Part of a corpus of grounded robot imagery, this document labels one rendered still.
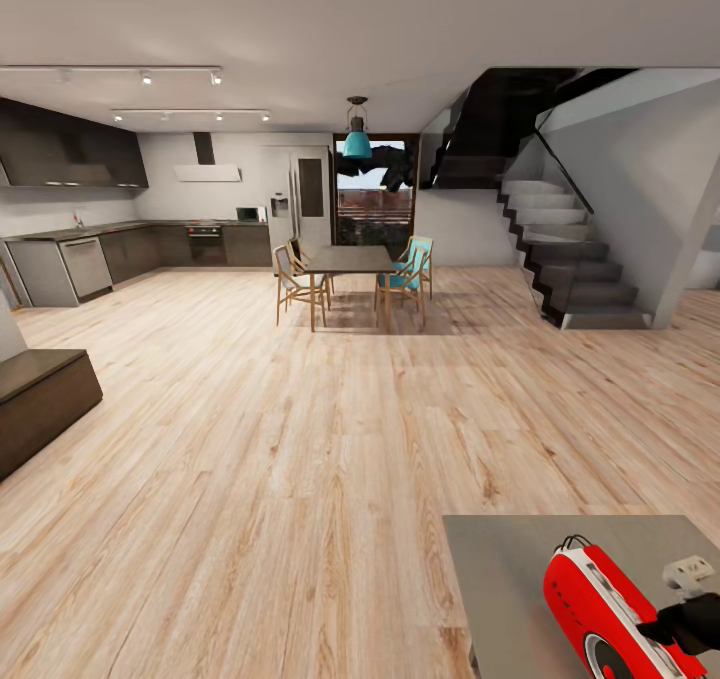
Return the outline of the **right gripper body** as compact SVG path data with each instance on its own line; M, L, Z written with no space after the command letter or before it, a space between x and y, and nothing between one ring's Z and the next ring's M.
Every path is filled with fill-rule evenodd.
M720 621L716 615L716 603L720 595L705 592L700 598L680 602L658 610L664 625L672 631L675 641L684 654L696 655L710 650L720 650Z

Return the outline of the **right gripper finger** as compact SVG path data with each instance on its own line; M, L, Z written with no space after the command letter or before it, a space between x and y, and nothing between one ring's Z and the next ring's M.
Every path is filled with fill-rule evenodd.
M662 617L656 614L657 620L656 621L650 621L645 623L640 623L636 625L636 628L640 632L641 635L652 638L653 640L656 640L657 642L664 644L665 646L672 646L674 644L674 639L672 636L672 631L664 625L664 621L662 621Z

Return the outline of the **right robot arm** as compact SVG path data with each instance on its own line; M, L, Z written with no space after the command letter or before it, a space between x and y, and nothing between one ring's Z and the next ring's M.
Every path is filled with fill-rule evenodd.
M676 643L684 654L720 650L720 595L705 592L698 581L714 574L710 563L691 556L664 567L664 583L677 594L678 604L658 610L657 620L636 625L641 635L665 646Z

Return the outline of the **radio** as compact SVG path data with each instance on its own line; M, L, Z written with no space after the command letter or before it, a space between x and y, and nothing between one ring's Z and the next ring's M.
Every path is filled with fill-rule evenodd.
M593 679L707 679L678 644L643 636L637 624L658 610L597 544L554 549L543 583L546 601Z

